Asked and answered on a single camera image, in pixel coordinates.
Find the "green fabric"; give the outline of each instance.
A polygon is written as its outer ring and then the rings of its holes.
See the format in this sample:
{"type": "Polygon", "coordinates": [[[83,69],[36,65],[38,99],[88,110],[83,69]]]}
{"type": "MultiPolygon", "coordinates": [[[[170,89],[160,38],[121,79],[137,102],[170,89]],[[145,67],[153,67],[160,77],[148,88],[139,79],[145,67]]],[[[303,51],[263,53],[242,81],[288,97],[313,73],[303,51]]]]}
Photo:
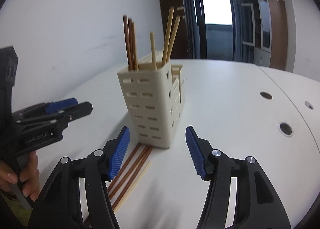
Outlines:
{"type": "Polygon", "coordinates": [[[32,209],[25,210],[20,201],[16,198],[10,198],[6,194],[2,194],[4,200],[7,202],[7,205],[11,209],[12,213],[17,217],[17,219],[22,223],[24,226],[28,225],[32,209]]]}

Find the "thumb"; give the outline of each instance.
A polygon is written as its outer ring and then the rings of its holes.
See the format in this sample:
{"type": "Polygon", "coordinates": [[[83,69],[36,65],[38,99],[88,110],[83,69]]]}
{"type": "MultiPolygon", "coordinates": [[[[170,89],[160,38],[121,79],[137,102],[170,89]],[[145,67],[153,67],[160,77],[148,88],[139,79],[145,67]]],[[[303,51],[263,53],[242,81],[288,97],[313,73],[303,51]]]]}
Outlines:
{"type": "Polygon", "coordinates": [[[3,161],[0,161],[0,178],[12,184],[16,184],[18,182],[17,175],[3,161]]]}

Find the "glass cabinet door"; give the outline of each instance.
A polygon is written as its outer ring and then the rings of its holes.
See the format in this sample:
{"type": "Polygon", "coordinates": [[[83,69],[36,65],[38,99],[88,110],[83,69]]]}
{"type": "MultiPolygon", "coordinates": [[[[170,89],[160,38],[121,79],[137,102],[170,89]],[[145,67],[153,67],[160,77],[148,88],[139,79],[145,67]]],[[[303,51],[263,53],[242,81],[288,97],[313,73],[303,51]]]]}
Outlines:
{"type": "Polygon", "coordinates": [[[271,52],[271,19],[268,0],[259,0],[261,18],[261,49],[271,52]]]}

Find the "cabinet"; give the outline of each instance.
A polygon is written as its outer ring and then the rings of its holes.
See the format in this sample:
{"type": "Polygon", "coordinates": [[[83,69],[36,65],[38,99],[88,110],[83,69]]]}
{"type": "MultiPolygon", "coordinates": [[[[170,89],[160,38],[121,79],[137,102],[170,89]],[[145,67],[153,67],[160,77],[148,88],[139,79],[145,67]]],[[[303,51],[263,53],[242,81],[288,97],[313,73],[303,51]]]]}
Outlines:
{"type": "Polygon", "coordinates": [[[285,70],[288,44],[285,2],[283,0],[259,0],[258,3],[261,45],[254,50],[254,63],[259,66],[285,70]]]}

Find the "blue ribbed pad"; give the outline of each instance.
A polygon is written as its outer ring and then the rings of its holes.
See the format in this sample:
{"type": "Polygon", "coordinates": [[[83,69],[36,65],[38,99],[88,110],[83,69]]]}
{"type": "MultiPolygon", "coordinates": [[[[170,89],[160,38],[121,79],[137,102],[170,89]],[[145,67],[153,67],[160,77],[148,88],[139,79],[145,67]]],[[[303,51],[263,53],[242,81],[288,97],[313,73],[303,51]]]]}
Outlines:
{"type": "Polygon", "coordinates": [[[126,128],[109,162],[110,167],[109,167],[108,177],[111,180],[113,180],[113,178],[119,173],[129,142],[130,142],[130,132],[129,132],[129,129],[126,128]]]}
{"type": "Polygon", "coordinates": [[[189,127],[186,129],[186,142],[193,164],[196,168],[196,172],[202,179],[204,179],[204,176],[206,175],[204,157],[189,127]]]}

